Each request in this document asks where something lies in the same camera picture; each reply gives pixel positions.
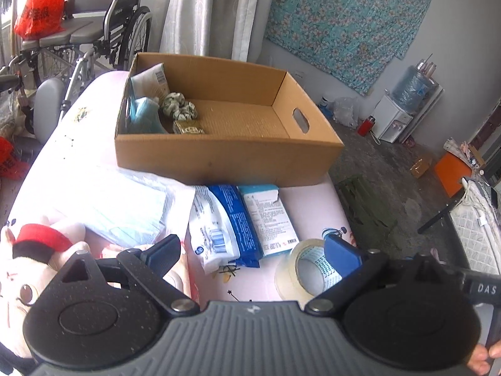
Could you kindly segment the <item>right hand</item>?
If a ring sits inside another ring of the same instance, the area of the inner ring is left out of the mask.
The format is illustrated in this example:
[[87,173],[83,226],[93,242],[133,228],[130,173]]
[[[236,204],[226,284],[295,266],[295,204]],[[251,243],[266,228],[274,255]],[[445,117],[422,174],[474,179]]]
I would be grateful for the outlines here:
[[491,370],[490,360],[501,356],[501,341],[493,344],[489,349],[485,345],[477,344],[467,363],[468,368],[476,375],[487,375]]

